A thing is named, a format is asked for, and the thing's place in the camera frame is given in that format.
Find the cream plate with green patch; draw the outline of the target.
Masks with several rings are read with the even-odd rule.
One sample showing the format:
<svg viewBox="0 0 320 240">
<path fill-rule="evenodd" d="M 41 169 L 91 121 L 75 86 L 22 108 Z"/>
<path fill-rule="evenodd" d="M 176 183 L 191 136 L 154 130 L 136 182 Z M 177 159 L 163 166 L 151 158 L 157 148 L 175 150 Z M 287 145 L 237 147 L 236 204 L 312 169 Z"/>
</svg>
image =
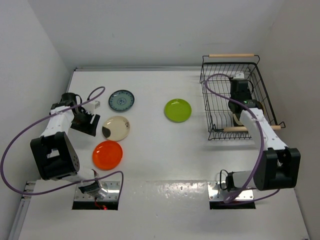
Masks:
<svg viewBox="0 0 320 240">
<path fill-rule="evenodd" d="M 130 122 L 123 116 L 112 116 L 102 125 L 102 134 L 109 141 L 121 141 L 130 133 Z"/>
</svg>

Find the orange plate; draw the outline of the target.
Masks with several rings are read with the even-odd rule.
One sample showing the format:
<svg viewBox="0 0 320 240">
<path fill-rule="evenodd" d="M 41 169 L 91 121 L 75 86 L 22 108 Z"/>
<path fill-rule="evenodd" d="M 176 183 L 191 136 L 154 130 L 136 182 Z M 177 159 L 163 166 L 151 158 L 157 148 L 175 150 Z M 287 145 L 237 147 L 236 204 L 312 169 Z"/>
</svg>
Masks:
<svg viewBox="0 0 320 240">
<path fill-rule="evenodd" d="M 93 164 L 104 171 L 114 169 L 123 158 L 123 149 L 115 141 L 107 140 L 99 143 L 92 153 Z"/>
</svg>

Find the blue floral porcelain plate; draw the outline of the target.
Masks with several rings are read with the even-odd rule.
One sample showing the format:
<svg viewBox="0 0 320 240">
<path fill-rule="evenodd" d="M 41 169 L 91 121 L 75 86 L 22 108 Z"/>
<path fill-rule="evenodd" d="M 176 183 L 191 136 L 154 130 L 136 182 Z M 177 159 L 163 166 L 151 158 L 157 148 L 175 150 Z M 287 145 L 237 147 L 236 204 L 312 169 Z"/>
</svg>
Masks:
<svg viewBox="0 0 320 240">
<path fill-rule="evenodd" d="M 132 92 L 125 89 L 113 92 L 108 99 L 109 107 L 115 112 L 126 112 L 134 103 L 135 96 Z"/>
</svg>

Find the lime green plate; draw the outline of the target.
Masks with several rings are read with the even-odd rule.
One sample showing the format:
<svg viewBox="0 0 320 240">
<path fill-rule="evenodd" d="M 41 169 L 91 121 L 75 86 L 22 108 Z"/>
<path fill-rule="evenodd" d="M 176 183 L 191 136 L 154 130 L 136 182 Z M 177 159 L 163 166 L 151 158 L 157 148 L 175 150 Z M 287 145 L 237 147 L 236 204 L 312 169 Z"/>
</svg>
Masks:
<svg viewBox="0 0 320 240">
<path fill-rule="evenodd" d="M 164 114 L 170 121 L 182 123 L 190 118 L 192 114 L 192 107 L 186 100 L 176 98 L 165 104 Z"/>
</svg>

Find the cream plate with calligraphy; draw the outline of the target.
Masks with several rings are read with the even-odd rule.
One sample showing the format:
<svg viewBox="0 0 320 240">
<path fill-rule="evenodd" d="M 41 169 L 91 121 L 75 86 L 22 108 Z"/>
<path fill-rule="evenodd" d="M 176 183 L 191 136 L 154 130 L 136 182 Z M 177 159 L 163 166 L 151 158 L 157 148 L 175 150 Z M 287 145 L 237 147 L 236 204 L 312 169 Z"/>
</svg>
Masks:
<svg viewBox="0 0 320 240">
<path fill-rule="evenodd" d="M 240 121 L 240 117 L 241 117 L 241 114 L 240 113 L 234 113 L 233 114 L 233 125 L 235 127 L 241 127 L 243 126 L 242 122 Z"/>
</svg>

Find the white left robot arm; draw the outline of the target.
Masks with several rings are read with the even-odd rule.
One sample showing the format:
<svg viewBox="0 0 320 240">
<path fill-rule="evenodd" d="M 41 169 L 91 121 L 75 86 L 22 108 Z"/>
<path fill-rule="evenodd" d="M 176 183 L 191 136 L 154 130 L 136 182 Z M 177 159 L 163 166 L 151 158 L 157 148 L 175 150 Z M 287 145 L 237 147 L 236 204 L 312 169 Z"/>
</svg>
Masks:
<svg viewBox="0 0 320 240">
<path fill-rule="evenodd" d="M 60 102 L 51 106 L 51 118 L 44 132 L 31 140 L 30 147 L 43 180 L 75 183 L 82 194 L 102 200 L 108 191 L 102 187 L 95 170 L 80 165 L 68 138 L 69 129 L 96 136 L 100 116 L 79 106 L 78 99 L 80 96 L 75 93 L 64 93 Z"/>
</svg>

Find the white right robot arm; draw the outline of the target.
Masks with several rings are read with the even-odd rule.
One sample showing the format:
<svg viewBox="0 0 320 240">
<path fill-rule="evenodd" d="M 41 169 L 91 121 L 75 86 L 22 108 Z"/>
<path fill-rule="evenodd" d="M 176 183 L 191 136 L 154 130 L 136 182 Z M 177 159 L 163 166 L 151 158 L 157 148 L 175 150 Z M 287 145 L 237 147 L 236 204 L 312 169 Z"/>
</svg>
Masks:
<svg viewBox="0 0 320 240">
<path fill-rule="evenodd" d="M 232 202 L 246 188 L 259 191 L 290 189 L 297 185 L 301 154 L 275 133 L 261 102 L 252 97 L 250 81 L 240 72 L 230 77 L 228 107 L 233 114 L 233 130 L 245 127 L 259 149 L 253 170 L 229 172 L 225 179 L 225 201 Z"/>
</svg>

